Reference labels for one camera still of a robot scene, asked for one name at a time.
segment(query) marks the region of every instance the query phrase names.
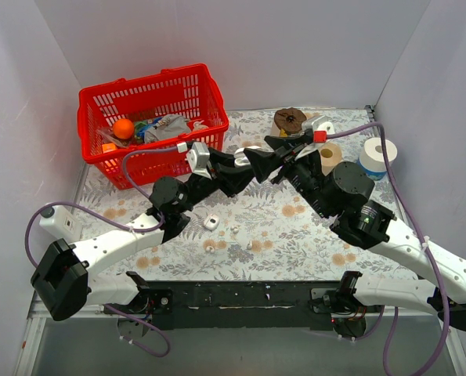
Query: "gray floor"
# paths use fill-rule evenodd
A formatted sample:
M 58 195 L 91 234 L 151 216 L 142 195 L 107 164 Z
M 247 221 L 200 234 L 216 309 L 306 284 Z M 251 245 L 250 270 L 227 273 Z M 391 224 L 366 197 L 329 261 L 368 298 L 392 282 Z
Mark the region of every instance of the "gray floor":
M 49 320 L 34 375 L 263 376 L 384 374 L 382 349 L 392 318 L 356 344 L 308 335 L 302 329 L 189 329 L 169 331 L 173 349 L 156 359 L 118 339 L 115 319 Z M 400 317 L 391 348 L 394 374 L 410 374 L 431 355 L 439 337 L 430 316 Z M 162 349 L 149 333 L 143 343 Z M 454 375 L 448 351 L 427 373 Z

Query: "gray cloth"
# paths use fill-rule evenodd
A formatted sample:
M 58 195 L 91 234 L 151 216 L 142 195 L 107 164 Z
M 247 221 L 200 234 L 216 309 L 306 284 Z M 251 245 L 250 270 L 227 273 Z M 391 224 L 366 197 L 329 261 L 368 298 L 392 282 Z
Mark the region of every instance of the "gray cloth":
M 153 143 L 163 139 L 172 139 L 183 133 L 191 133 L 186 119 L 177 114 L 163 116 L 158 123 L 146 130 L 144 134 L 145 143 Z

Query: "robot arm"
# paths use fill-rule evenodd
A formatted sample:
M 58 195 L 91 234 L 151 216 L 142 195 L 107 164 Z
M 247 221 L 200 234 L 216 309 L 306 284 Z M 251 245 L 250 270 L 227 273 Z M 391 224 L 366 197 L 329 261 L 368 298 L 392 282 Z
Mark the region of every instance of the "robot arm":
M 137 251 L 178 236 L 190 221 L 183 213 L 216 190 L 232 197 L 253 178 L 261 183 L 278 169 L 271 183 L 286 179 L 321 217 L 336 217 L 331 230 L 342 240 L 393 259 L 426 278 L 384 280 L 346 272 L 340 288 L 316 299 L 314 306 L 325 312 L 342 312 L 350 305 L 392 305 L 443 315 L 436 279 L 419 240 L 391 211 L 369 200 L 374 182 L 357 164 L 342 162 L 324 176 L 313 129 L 295 137 L 266 136 L 265 140 L 274 151 L 245 149 L 249 163 L 239 166 L 233 155 L 193 143 L 187 154 L 193 171 L 190 178 L 184 183 L 172 177 L 157 180 L 150 196 L 153 207 L 128 224 L 150 228 L 163 216 L 164 225 L 158 230 L 114 230 L 75 244 L 52 243 L 31 283 L 54 320 L 72 316 L 85 304 L 117 303 L 138 312 L 147 304 L 143 293 L 149 288 L 147 282 L 133 272 L 114 277 L 100 277 L 99 273 Z M 466 261 L 432 242 L 429 246 L 451 298 L 450 323 L 466 330 Z

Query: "red plastic basket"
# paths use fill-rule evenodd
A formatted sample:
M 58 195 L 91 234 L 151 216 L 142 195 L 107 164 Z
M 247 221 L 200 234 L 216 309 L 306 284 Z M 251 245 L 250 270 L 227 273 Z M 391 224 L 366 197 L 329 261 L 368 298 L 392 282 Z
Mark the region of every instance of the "red plastic basket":
M 135 150 L 162 149 L 182 141 L 197 140 L 222 150 L 229 121 L 224 102 L 215 81 L 204 64 L 163 69 L 154 76 L 125 80 L 82 89 L 79 93 L 78 134 L 83 159 L 95 165 L 118 189 L 132 185 L 121 170 L 123 157 Z M 109 128 L 121 118 L 139 121 L 166 114 L 181 114 L 194 121 L 203 121 L 207 129 L 182 134 L 127 149 L 102 152 L 103 138 L 97 129 Z M 140 154 L 130 158 L 127 169 L 139 184 L 158 178 L 190 173 L 184 153 Z

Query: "table surface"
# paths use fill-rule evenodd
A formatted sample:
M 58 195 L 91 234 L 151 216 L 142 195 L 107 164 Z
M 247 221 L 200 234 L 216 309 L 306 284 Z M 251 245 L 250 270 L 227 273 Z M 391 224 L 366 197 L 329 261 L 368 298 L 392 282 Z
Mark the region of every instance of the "table surface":
M 327 115 L 336 132 L 369 121 L 365 110 L 302 110 Z M 275 111 L 228 112 L 223 151 L 267 147 L 263 138 L 270 133 Z M 343 160 L 356 161 L 371 136 L 370 130 L 332 142 L 341 147 Z M 150 192 L 152 184 L 144 188 Z M 371 198 L 402 218 L 387 177 L 376 182 Z M 117 190 L 95 167 L 88 171 L 80 204 L 120 223 L 131 222 L 150 206 L 134 189 Z M 210 213 L 221 219 L 213 232 L 202 226 Z M 82 211 L 75 214 L 85 225 L 82 239 L 112 230 Z M 253 181 L 234 198 L 216 192 L 187 214 L 191 222 L 178 237 L 142 250 L 103 273 L 133 270 L 146 280 L 340 280 L 346 270 L 359 270 L 378 277 L 416 278 L 396 262 L 338 239 L 328 229 L 332 220 L 321 219 L 286 181 L 276 186 Z M 231 226 L 238 226 L 240 232 L 235 235 Z M 253 247 L 247 250 L 250 240 Z M 214 254 L 204 251 L 209 245 L 215 248 Z

